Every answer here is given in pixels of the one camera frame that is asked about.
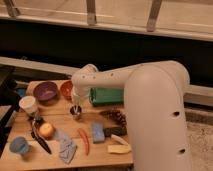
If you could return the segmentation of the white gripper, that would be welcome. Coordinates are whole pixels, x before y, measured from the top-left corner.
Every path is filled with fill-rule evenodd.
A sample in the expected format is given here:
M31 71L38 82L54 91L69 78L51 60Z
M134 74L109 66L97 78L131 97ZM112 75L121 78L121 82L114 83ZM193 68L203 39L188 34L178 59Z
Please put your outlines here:
M90 93L89 88L77 88L73 87L71 90L71 97L73 104L76 106L80 106L81 103L88 98Z

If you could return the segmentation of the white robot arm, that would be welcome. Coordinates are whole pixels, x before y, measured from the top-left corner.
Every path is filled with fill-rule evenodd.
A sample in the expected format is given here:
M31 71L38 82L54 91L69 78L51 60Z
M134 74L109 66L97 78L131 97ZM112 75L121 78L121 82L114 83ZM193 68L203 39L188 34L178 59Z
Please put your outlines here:
M99 72L88 64L72 76L75 103L93 87L122 88L134 171L192 171L183 96L190 78L175 61Z

